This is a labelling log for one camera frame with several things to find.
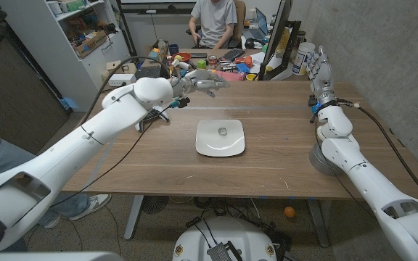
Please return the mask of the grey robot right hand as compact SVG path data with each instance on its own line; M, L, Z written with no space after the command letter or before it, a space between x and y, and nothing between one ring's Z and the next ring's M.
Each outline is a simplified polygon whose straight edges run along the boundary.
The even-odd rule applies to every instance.
M322 45L319 46L317 52L308 53L304 67L311 82L311 91L315 96L325 91L326 88L333 87L332 67Z

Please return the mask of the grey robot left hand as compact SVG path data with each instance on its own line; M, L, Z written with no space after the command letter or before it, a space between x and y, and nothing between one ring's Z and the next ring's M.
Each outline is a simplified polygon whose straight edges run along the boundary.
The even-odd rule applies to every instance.
M214 91L221 88L229 88L230 82L225 78L209 70L193 70L188 72L179 81L183 95L200 91L215 98Z

